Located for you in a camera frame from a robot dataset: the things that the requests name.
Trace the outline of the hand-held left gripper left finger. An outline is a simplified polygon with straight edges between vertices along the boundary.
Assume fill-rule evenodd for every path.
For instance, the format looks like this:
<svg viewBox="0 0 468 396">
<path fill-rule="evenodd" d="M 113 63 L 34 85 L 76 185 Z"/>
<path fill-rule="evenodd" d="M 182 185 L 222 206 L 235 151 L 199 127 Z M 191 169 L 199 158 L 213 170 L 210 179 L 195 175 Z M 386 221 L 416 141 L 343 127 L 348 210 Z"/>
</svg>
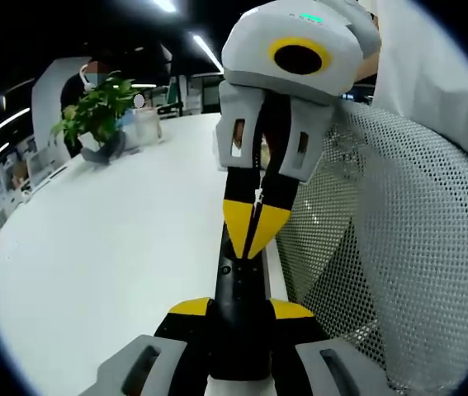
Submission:
<svg viewBox="0 0 468 396">
<path fill-rule="evenodd" d="M 97 369 L 93 395 L 202 395 L 212 299 L 173 306 L 154 335 L 140 335 Z"/>
</svg>

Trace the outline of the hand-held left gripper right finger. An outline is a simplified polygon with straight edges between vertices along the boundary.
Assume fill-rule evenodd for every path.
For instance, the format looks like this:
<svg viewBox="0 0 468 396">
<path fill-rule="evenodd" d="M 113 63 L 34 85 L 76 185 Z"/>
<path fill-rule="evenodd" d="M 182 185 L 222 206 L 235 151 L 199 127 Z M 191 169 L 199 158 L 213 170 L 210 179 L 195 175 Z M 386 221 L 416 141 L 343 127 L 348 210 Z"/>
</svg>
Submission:
<svg viewBox="0 0 468 396">
<path fill-rule="evenodd" d="M 386 374 L 342 338 L 327 338 L 300 304 L 271 299 L 272 377 L 278 395 L 387 395 Z"/>
</svg>

